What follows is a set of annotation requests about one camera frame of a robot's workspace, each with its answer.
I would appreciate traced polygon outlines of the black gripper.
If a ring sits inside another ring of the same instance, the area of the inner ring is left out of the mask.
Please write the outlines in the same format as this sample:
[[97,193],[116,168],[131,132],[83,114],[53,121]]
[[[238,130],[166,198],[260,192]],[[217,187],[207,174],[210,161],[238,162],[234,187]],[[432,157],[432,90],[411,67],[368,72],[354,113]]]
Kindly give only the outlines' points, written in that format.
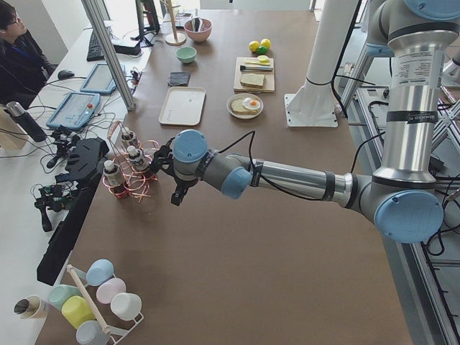
[[[173,154],[171,144],[175,138],[170,138],[166,144],[162,145],[153,155],[152,161],[149,164],[149,170],[157,174],[159,171],[163,171],[169,176],[174,176],[173,166]],[[181,179],[175,179],[176,187],[171,195],[171,203],[175,206],[179,206],[186,193],[188,192],[188,181]]]

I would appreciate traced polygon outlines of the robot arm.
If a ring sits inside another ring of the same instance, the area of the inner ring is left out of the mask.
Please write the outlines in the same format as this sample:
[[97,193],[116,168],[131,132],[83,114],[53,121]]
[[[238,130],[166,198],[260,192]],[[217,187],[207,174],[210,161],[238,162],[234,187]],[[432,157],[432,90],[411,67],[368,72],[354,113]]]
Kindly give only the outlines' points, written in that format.
[[172,176],[178,205],[204,181],[238,198],[249,187],[271,188],[309,201],[333,201],[361,213],[386,237],[422,242],[440,228],[444,210],[429,173],[438,121],[445,49],[459,37],[457,1],[374,1],[367,47],[393,52],[394,65],[382,163],[371,175],[310,170],[256,160],[208,146],[194,129],[180,132],[156,151],[154,173]]

